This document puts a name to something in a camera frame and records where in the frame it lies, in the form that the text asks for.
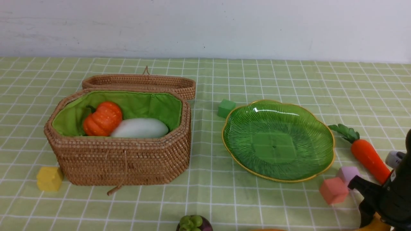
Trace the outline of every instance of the green fabric lining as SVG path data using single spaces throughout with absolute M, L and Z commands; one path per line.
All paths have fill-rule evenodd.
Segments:
M 52 126 L 62 136 L 85 136 L 83 121 L 91 113 L 86 106 L 97 108 L 104 101 L 119 105 L 124 120 L 156 118 L 169 128 L 169 132 L 181 123 L 182 102 L 171 94 L 98 90 L 67 104 L 54 118 Z

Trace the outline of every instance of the basket lid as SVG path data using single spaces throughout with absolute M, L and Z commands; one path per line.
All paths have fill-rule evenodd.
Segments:
M 89 77 L 82 82 L 82 88 L 119 87 L 145 90 L 170 90 L 179 94 L 183 99 L 194 99 L 196 82 L 192 79 L 150 75 L 148 66 L 142 74 L 103 74 Z

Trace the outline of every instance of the yellow foam block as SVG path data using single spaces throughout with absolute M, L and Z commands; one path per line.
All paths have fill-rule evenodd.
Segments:
M 41 167 L 37 174 L 37 187 L 41 191 L 58 191 L 63 178 L 63 172 L 59 167 Z

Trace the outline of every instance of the green glass plate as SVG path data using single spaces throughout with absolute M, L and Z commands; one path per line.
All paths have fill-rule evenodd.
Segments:
M 327 125 L 298 105 L 273 100 L 231 111 L 222 139 L 240 166 L 279 182 L 312 179 L 335 159 L 335 140 Z

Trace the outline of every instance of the green foam block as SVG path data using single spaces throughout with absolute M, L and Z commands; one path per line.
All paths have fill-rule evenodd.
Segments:
M 218 106 L 217 116 L 227 118 L 229 113 L 236 108 L 236 103 L 230 100 L 223 99 Z

